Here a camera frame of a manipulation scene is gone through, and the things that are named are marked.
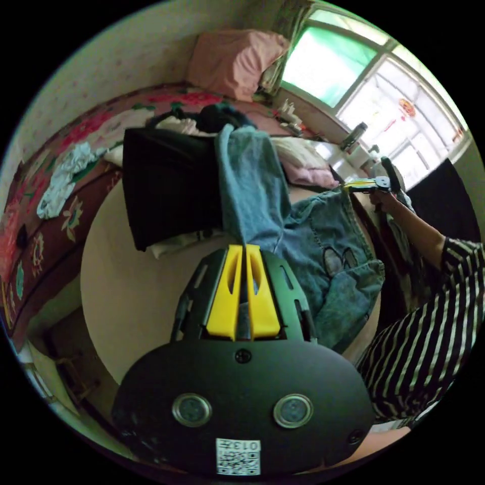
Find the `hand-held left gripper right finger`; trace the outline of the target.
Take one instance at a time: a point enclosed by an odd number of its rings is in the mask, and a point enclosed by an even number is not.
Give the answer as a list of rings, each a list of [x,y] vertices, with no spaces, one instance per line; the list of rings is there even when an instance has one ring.
[[[280,332],[280,323],[257,245],[247,245],[247,288],[251,338],[275,338]]]

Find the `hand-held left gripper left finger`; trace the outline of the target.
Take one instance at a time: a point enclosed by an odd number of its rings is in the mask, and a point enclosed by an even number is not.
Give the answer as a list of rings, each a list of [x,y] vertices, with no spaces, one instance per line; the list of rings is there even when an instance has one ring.
[[[211,337],[236,337],[242,260],[243,247],[230,245],[206,325],[207,332]]]

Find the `person's right hand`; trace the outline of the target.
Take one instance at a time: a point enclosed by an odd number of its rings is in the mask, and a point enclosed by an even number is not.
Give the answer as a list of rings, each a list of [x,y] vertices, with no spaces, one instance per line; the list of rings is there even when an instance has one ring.
[[[377,208],[380,207],[384,212],[391,215],[398,223],[409,218],[413,213],[391,193],[379,190],[370,194],[370,202]]]

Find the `person's left hand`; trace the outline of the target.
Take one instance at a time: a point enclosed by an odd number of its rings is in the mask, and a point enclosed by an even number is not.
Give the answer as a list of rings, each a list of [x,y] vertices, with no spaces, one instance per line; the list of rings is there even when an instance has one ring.
[[[396,441],[403,438],[411,431],[408,426],[391,429],[383,432],[370,433],[361,443],[360,447],[353,453],[353,455],[346,460],[338,463],[337,466],[349,464],[354,461],[361,460],[367,456],[373,455],[378,451],[387,448]]]

